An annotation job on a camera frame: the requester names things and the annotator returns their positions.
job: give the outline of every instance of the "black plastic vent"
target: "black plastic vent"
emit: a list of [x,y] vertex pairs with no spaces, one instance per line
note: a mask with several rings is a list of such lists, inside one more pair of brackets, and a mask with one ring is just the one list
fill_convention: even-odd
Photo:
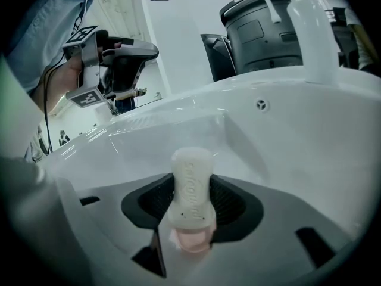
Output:
[[323,266],[335,256],[335,252],[313,228],[302,228],[296,231],[300,242],[316,268]]
[[79,201],[81,202],[81,205],[87,206],[88,204],[92,204],[92,203],[100,201],[100,199],[97,196],[90,196],[90,197],[81,198]]
[[[174,195],[172,174],[131,192],[121,209],[139,228],[156,230]],[[249,235],[263,218],[261,201],[216,175],[210,177],[210,200],[216,211],[217,230],[212,243],[239,241]]]
[[216,211],[217,226],[236,221],[246,210],[243,198],[215,179],[210,183],[210,200]]
[[162,182],[141,195],[138,203],[142,210],[156,218],[159,222],[168,210],[174,195],[174,182]]
[[121,210],[135,226],[156,230],[172,202],[173,191],[174,178],[168,174],[125,196]]

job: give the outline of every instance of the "white pipe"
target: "white pipe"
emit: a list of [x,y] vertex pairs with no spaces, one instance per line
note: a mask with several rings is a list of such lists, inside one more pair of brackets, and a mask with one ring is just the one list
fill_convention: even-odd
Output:
[[272,22],[273,23],[280,23],[280,22],[282,22],[282,19],[280,18],[280,16],[278,15],[277,11],[275,10],[274,5],[271,2],[271,0],[265,0],[265,2],[267,4],[267,6],[268,6],[268,10],[270,11]]
[[316,0],[291,0],[287,12],[298,35],[306,81],[337,84],[339,57],[323,7]]

